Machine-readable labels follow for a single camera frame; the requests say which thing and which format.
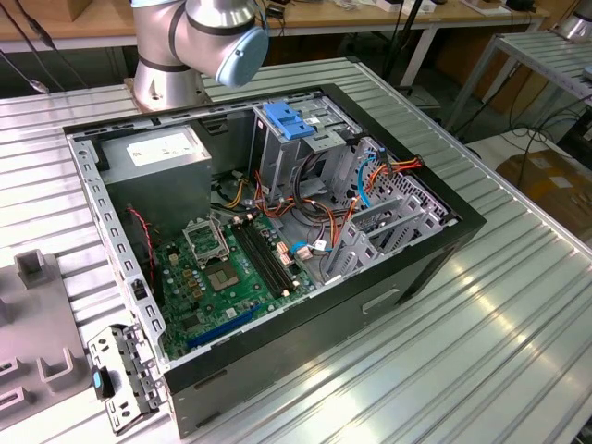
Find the aluminum table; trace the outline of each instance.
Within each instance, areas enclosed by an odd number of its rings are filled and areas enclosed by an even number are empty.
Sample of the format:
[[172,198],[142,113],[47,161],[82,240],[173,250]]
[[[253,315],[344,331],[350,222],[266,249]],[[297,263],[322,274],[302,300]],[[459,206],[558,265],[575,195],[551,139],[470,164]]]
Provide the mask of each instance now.
[[[215,100],[337,83],[487,224],[425,290],[183,442],[570,442],[592,414],[592,252],[362,64],[262,69]],[[0,263],[59,258],[83,341],[129,318],[60,128],[138,111],[123,86],[0,102]],[[112,442],[93,390],[2,442]],[[125,442],[179,442],[162,411]]]
[[450,118],[446,122],[447,130],[456,123],[464,104],[498,51],[506,53],[510,60],[492,83],[483,98],[484,101],[501,87],[516,64],[522,63],[556,86],[555,92],[541,108],[546,110],[546,113],[539,121],[543,121],[553,110],[561,90],[572,94],[576,99],[581,99],[587,105],[592,105],[592,81],[582,74],[585,67],[592,65],[592,43],[568,42],[551,31],[499,34],[491,38],[456,98]]

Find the blue tab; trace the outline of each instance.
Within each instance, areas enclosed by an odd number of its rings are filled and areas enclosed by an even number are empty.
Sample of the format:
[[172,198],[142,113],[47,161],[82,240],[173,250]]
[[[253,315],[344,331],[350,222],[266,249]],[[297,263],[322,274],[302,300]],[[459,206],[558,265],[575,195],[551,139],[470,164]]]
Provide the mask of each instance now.
[[263,109],[269,119],[274,122],[289,141],[310,136],[316,132],[313,127],[304,123],[297,111],[294,111],[284,102],[265,104]]

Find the black cable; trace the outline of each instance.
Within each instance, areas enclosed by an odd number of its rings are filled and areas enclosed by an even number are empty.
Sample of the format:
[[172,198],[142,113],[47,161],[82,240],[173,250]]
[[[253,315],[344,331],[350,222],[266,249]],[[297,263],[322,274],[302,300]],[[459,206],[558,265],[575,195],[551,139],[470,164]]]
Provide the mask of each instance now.
[[286,35],[286,19],[285,18],[278,18],[277,21],[281,25],[281,31],[277,35],[277,37],[284,37]]
[[395,43],[395,40],[397,39],[397,32],[399,31],[399,25],[401,23],[401,12],[403,10],[403,3],[401,3],[401,5],[399,6],[399,15],[397,16],[397,23],[395,23],[395,31],[392,33],[392,36],[390,37],[390,42],[388,42],[388,51],[387,51],[387,55],[385,55],[385,59],[382,61],[382,72],[385,72],[386,69],[386,65],[387,65],[387,59],[389,58],[389,54],[390,54],[390,48],[393,47],[393,44]]
[[51,79],[51,81],[53,83],[55,83],[55,85],[60,90],[65,91],[66,89],[60,84],[59,81],[56,80],[56,78],[54,76],[52,76],[52,74],[47,69],[47,66],[42,61],[42,59],[39,57],[39,53],[37,52],[37,50],[33,46],[33,43],[31,43],[31,40],[29,40],[29,37],[27,37],[27,35],[25,34],[25,32],[22,30],[22,28],[19,26],[19,24],[13,19],[13,17],[8,13],[7,9],[5,8],[5,6],[2,3],[0,3],[0,8],[2,8],[2,11],[8,17],[8,20],[10,21],[10,23],[12,23],[12,26],[14,26],[15,29],[17,30],[17,32],[20,34],[20,37],[22,37],[22,39],[25,41],[25,43],[27,44],[27,46],[29,46],[29,49],[31,49],[31,51],[33,52],[33,55],[37,59],[37,62],[39,63],[39,65],[41,66],[41,68],[43,69],[43,71],[45,72],[45,74],[47,74],[47,77],[49,77]]
[[552,118],[554,118],[555,116],[561,114],[562,112],[564,112],[566,109],[571,108],[574,105],[579,104],[580,102],[584,102],[585,100],[588,100],[592,98],[592,94],[587,95],[586,97],[582,97],[581,99],[577,99],[575,102],[570,103],[567,106],[564,106],[563,108],[558,109],[557,111],[555,111],[553,114],[551,114],[550,116],[548,116],[545,120],[543,120],[543,122],[537,127],[536,131],[533,133],[533,135],[530,137],[530,141],[528,142],[528,145],[526,145],[526,150],[524,151],[524,157],[522,159],[522,164],[520,166],[520,174],[518,175],[518,180],[516,181],[516,188],[518,190],[520,190],[520,185],[522,183],[522,179],[524,177],[524,168],[526,166],[526,159],[528,157],[528,153],[530,151],[530,146],[532,145],[533,141],[535,140],[535,136],[537,133],[539,133],[547,124],[548,121],[550,121]]
[[24,72],[22,72],[19,67],[17,67],[14,63],[12,63],[12,60],[10,60],[8,58],[8,55],[5,54],[4,51],[2,51],[0,49],[0,56],[2,58],[4,58],[4,60],[8,63],[8,65],[17,73],[20,75],[20,77],[22,77],[27,83],[29,83],[29,85],[32,87],[33,90],[39,92],[39,93],[43,93],[43,94],[47,94],[49,93],[49,90],[47,89],[47,87],[45,85],[43,85],[40,81],[35,80],[35,79],[29,79]]
[[47,32],[35,18],[30,16],[29,13],[25,11],[25,8],[22,7],[20,0],[15,0],[15,3],[17,4],[20,13],[27,20],[27,23],[29,24],[31,30],[35,32],[37,37],[39,37],[39,40],[41,40],[43,44],[45,44],[45,46],[55,51],[57,56],[62,60],[62,62],[64,62],[64,65],[66,65],[68,69],[72,71],[72,74],[76,76],[76,78],[79,80],[80,83],[82,83],[84,88],[90,88],[88,83],[84,81],[84,79],[80,76],[79,72],[70,64],[70,62],[66,60],[64,55],[56,48],[56,44],[54,43],[54,40],[52,39],[51,35],[49,35],[49,32]]
[[[512,114],[513,114],[513,111],[514,111],[514,107],[516,106],[516,102],[518,101],[518,97],[520,97],[520,93],[522,92],[522,89],[524,88],[524,86],[526,86],[526,83],[530,80],[530,78],[531,78],[532,75],[533,75],[533,71],[530,71],[528,73],[528,75],[524,78],[522,84],[520,85],[520,88],[518,88],[518,92],[514,96],[514,100],[512,100],[512,104],[510,105],[510,112],[508,113],[508,130],[510,130],[512,132],[513,132]],[[524,114],[524,112],[535,102],[535,100],[538,98],[538,96],[540,95],[540,93],[542,93],[542,90],[521,111],[521,113],[518,115],[518,117],[516,118],[516,120],[520,119],[520,117],[522,116],[522,114]]]
[[512,71],[508,77],[506,77],[506,79],[503,81],[503,83],[499,86],[498,90],[495,91],[494,94],[491,95],[491,97],[489,97],[480,107],[479,109],[477,109],[475,111],[475,113],[469,117],[469,119],[464,122],[458,129],[453,129],[450,131],[450,134],[454,135],[455,137],[458,137],[459,134],[461,133],[461,131],[463,130],[463,128],[465,128],[467,125],[471,125],[473,123],[473,121],[479,117],[479,115],[483,112],[483,110],[485,108],[487,108],[489,106],[489,104],[491,103],[491,101],[493,101],[493,99],[495,99],[498,94],[501,92],[501,90],[503,90],[504,86],[506,86],[508,84],[508,82],[510,81],[510,79],[513,77],[514,72],[516,72],[516,70]]
[[391,48],[389,48],[388,51],[388,55],[387,55],[387,66],[386,69],[383,69],[382,71],[382,78],[384,80],[388,80],[390,77],[390,73],[392,72],[392,69],[395,66],[395,62],[397,61],[397,58],[399,57],[399,54],[401,53],[401,49],[403,47],[403,44],[407,41],[407,39],[409,38],[410,34],[411,34],[411,27],[413,25],[413,23],[415,22],[415,18],[417,17],[417,12],[419,11],[419,7],[422,4],[422,0],[415,0],[413,3],[413,6],[411,8],[411,11],[409,12],[409,16],[407,17],[407,21],[405,21],[405,26],[403,27],[403,31],[401,32],[402,36],[400,39],[396,39],[396,44],[395,47],[392,51],[390,51]]
[[[503,134],[500,134],[499,136],[500,136],[500,137],[501,137],[501,138],[502,138],[504,141],[506,141],[506,142],[507,142],[507,143],[509,143],[511,146],[513,146],[514,148],[517,148],[517,149],[519,149],[520,151],[522,151],[522,152],[524,152],[524,153],[526,152],[525,148],[523,148],[522,146],[520,146],[520,145],[517,145],[516,143],[512,142],[510,139],[508,139],[508,138],[507,138],[506,136],[504,136]],[[562,154],[562,153],[560,153],[560,152],[559,152],[559,151],[557,151],[557,150],[553,150],[553,149],[552,149],[550,146],[548,146],[548,148],[549,148],[551,151],[554,151],[555,153],[557,153],[558,155],[560,155],[561,157],[565,157],[566,159],[573,159],[573,157],[571,157],[570,155],[565,155],[565,154]]]

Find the wooden table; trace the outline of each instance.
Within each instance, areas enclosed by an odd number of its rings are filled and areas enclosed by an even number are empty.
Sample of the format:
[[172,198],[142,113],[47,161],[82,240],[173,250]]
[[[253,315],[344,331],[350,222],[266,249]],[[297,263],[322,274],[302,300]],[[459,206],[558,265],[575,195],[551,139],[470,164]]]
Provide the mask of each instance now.
[[[315,35],[349,32],[393,31],[398,14],[385,12],[375,6],[360,6],[348,11],[325,0],[319,4],[293,3],[286,7],[284,35]],[[529,24],[529,31],[540,26],[547,12],[536,14],[513,12],[510,16],[486,17],[463,5],[458,0],[449,0],[446,5],[436,6],[432,14],[418,15],[412,29],[423,30],[419,44],[407,68],[401,84],[411,85],[421,67],[427,50],[436,32],[442,28],[465,28]],[[30,37],[34,37],[22,17],[18,23]],[[401,15],[399,29],[406,21]],[[89,7],[71,23],[54,20],[39,20],[52,35],[60,49],[102,48],[136,44],[133,15],[128,0],[94,0]],[[271,18],[271,35],[279,35],[281,24]],[[40,50],[47,49],[35,42]],[[29,48],[5,17],[0,17],[0,48],[5,52],[29,51]]]

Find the metal bracket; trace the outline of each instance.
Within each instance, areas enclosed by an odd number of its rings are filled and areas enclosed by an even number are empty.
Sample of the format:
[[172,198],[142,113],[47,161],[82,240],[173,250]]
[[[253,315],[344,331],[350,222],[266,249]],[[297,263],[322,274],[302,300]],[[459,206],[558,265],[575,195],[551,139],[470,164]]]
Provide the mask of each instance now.
[[[106,371],[113,396],[105,410],[116,435],[158,412],[167,393],[156,368],[154,355],[138,325],[111,326],[88,343],[92,363]],[[98,377],[93,375],[96,388]]]

